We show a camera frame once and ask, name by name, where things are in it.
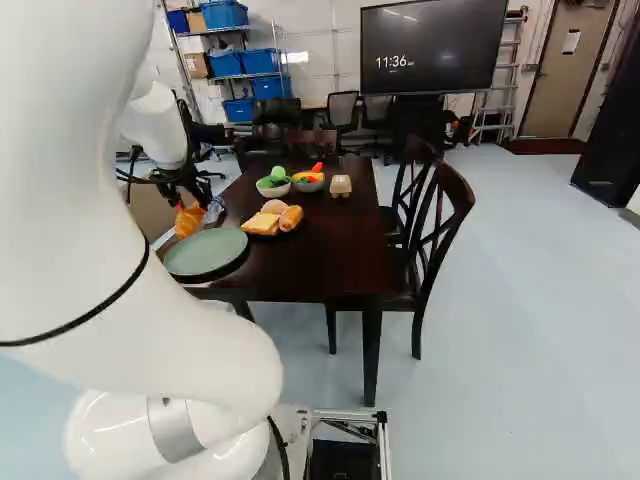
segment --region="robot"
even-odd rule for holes
[[[80,478],[249,479],[278,352],[169,276],[113,174],[120,131],[170,179],[187,158],[172,92],[138,74],[152,21],[151,0],[36,0],[5,25],[22,41],[0,47],[0,199],[20,212],[0,237],[0,351],[88,389],[64,435]]]

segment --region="bread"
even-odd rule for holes
[[[300,205],[290,206],[280,215],[280,230],[290,232],[298,226],[303,216],[304,211]]]
[[[254,235],[275,236],[278,233],[280,215],[275,213],[256,213],[247,220],[240,229]]]
[[[267,203],[265,203],[262,208],[260,209],[260,211],[262,213],[275,213],[276,215],[280,215],[282,214],[287,208],[289,208],[289,205],[287,205],[286,203],[284,203],[282,200],[269,200]]]

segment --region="tv screen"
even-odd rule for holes
[[[507,1],[421,0],[361,8],[362,93],[489,88]]]

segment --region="wooden table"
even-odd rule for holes
[[[276,163],[292,173],[310,169],[315,161],[283,158],[253,165],[222,194],[227,206],[223,226],[237,227],[260,210],[266,200],[256,190],[256,181]],[[351,176],[349,199],[334,200],[329,195],[336,173]],[[304,209],[297,230],[269,239],[251,237],[237,269],[188,290],[200,299],[230,302],[249,319],[246,301],[329,303],[348,298],[362,303],[364,402],[374,406],[381,298],[391,293],[392,285],[373,169],[369,159],[348,156],[325,165],[325,174],[323,191],[301,193],[292,186],[282,198]],[[162,250],[176,242],[170,240]]]

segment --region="table leg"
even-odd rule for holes
[[[380,336],[382,335],[382,305],[379,299],[367,302],[362,311],[362,361],[364,370],[364,404],[376,405]]]
[[[235,308],[236,313],[243,318],[246,318],[250,322],[256,323],[255,318],[253,318],[253,314],[251,313],[251,309],[249,308],[249,304],[244,300],[236,300],[231,302],[233,308]]]

